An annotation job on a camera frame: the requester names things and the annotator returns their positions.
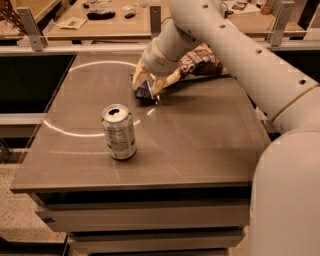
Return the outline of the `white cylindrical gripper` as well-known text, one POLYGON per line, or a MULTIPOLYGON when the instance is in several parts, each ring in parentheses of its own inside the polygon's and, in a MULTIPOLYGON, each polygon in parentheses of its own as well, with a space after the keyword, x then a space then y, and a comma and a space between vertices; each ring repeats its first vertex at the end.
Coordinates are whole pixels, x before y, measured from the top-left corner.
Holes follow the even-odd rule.
POLYGON ((180 59, 181 48, 176 40, 154 38, 137 63, 132 78, 132 89, 136 90, 144 81, 154 80, 151 93, 158 95, 162 89, 180 80, 180 70, 176 69, 180 59))

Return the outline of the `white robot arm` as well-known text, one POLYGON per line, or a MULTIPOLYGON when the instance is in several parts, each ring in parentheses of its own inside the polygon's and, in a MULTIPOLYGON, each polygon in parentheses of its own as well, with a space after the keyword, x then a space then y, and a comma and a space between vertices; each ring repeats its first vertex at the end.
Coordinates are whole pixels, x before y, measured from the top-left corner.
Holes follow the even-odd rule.
POLYGON ((250 256, 320 256, 320 85, 228 23, 216 0, 169 0, 171 19, 143 52, 162 85, 179 60, 207 44, 280 132, 253 178, 250 256))

